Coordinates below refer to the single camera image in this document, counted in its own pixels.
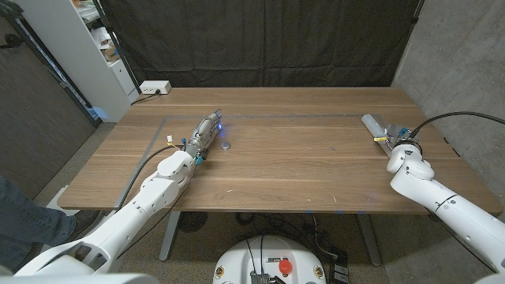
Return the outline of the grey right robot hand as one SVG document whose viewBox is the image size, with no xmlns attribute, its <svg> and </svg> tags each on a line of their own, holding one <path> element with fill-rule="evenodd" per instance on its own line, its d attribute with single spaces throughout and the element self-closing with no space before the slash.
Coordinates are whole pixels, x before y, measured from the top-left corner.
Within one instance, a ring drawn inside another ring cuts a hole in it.
<svg viewBox="0 0 505 284">
<path fill-rule="evenodd" d="M 387 125 L 384 129 L 386 145 L 393 150 L 399 144 L 417 144 L 418 136 L 411 137 L 412 131 L 403 125 Z"/>
</svg>

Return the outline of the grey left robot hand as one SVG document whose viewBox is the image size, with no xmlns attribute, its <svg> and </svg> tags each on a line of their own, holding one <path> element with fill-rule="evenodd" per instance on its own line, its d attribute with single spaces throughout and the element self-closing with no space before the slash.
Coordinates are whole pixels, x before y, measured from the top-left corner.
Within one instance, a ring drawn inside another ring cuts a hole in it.
<svg viewBox="0 0 505 284">
<path fill-rule="evenodd" d="M 198 160 L 200 156 L 206 154 L 208 147 L 221 130 L 221 110 L 218 109 L 202 120 L 193 130 L 193 134 L 185 146 L 185 152 Z"/>
</svg>

